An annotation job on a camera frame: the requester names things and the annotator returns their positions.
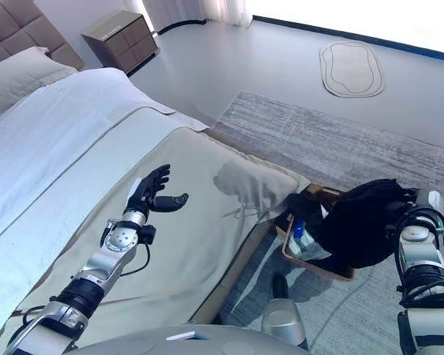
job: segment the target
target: drawer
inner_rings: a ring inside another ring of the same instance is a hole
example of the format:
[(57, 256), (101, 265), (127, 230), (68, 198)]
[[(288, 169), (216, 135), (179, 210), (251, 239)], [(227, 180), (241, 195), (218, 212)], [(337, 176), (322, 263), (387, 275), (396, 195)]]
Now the drawer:
[(139, 62), (135, 58), (132, 50), (127, 50), (124, 54), (117, 57), (117, 61), (121, 65), (121, 68), (124, 72), (129, 72)]
[(135, 46), (132, 47), (133, 54), (135, 55), (137, 61), (143, 61), (148, 58), (150, 54), (155, 52), (156, 43), (152, 35), (148, 35), (139, 41)]
[(116, 35), (107, 39), (105, 44), (109, 47), (110, 52), (112, 52), (115, 57), (118, 57), (130, 48), (127, 41), (125, 41), (124, 35), (121, 33), (117, 33)]
[(141, 39), (149, 35), (149, 28), (143, 17), (131, 23), (128, 27), (124, 28), (121, 33), (127, 40), (128, 45), (133, 46)]

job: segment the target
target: pillow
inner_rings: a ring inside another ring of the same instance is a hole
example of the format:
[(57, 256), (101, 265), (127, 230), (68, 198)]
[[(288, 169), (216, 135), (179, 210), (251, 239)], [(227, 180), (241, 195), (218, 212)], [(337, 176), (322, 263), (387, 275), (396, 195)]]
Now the pillow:
[(77, 72), (31, 47), (0, 62), (0, 116), (24, 96)]

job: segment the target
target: upholstered headboard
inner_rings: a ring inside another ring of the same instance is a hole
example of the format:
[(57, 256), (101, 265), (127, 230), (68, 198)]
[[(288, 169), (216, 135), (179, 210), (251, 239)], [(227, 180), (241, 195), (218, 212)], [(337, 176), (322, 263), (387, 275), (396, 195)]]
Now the upholstered headboard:
[(77, 70), (84, 66), (33, 0), (0, 0), (0, 61), (34, 46), (47, 47), (54, 61)]

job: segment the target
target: robotic arm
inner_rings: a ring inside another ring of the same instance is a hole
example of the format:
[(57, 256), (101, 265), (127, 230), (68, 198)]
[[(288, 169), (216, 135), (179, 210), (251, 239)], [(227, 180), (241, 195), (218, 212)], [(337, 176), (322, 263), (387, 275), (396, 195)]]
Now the robotic arm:
[[(100, 249), (57, 297), (51, 297), (33, 321), (14, 334), (4, 354), (61, 355), (74, 349), (74, 342), (117, 279), (140, 271), (148, 264), (149, 245), (156, 232), (153, 226), (145, 225), (149, 211), (173, 212), (187, 202), (188, 194), (155, 196), (168, 182), (169, 168), (169, 165), (161, 166), (135, 182), (122, 219), (108, 220)], [(125, 265), (135, 256), (138, 244), (146, 247), (147, 263), (122, 274)]]
[(394, 232), (397, 290), (406, 308), (398, 314), (400, 344), (404, 355), (444, 354), (444, 217), (437, 192), (416, 194)]

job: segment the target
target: white bedsheet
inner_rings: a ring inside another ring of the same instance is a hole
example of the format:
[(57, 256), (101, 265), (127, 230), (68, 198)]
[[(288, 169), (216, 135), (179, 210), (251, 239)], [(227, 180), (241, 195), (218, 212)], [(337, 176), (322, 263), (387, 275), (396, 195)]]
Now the white bedsheet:
[(0, 234), (95, 141), (151, 100), (120, 70), (87, 70), (42, 87), (0, 120)]
[(158, 111), (174, 112), (134, 88), (122, 72), (100, 69), (39, 89), (5, 113), (0, 328), (94, 205), (142, 157), (174, 129), (207, 128), (178, 112)]

